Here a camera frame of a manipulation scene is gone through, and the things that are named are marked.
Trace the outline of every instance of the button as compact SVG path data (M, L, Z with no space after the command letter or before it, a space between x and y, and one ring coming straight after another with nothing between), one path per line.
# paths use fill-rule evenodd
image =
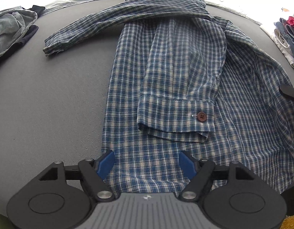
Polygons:
M199 112L197 114L197 120L199 120L200 122L206 121L206 114L204 112Z

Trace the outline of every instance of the plaid shirt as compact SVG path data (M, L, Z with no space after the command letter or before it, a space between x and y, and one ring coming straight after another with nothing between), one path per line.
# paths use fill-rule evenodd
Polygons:
M282 66L203 0L126 0L45 40L49 55L125 23L110 77L103 151L113 190L178 193L181 150L238 160L278 192L294 180L294 102ZM195 118L206 114L206 121ZM216 181L214 187L222 185Z

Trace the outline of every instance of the gray gripper base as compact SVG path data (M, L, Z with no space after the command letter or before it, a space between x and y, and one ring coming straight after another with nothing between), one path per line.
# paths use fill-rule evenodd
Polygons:
M100 203L76 229L219 229L195 203L182 202L174 193L121 193Z

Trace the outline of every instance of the white garment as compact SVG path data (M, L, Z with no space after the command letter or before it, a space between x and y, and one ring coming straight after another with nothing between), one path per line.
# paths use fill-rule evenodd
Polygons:
M294 68L294 57L291 52L289 44L283 38L282 34L280 33L279 29L275 27L273 24L262 24L260 28L272 39L272 41L277 45L280 51L284 54L285 58Z

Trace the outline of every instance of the blue plaid shirt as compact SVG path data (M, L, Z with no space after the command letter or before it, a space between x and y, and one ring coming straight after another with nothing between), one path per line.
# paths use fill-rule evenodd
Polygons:
M291 85L285 71L205 5L126 0L45 40L49 55L125 23L103 129L103 151L116 157L106 180L115 191L178 193L188 183L181 150L216 164L238 160L278 192L294 180L294 102L278 90Z

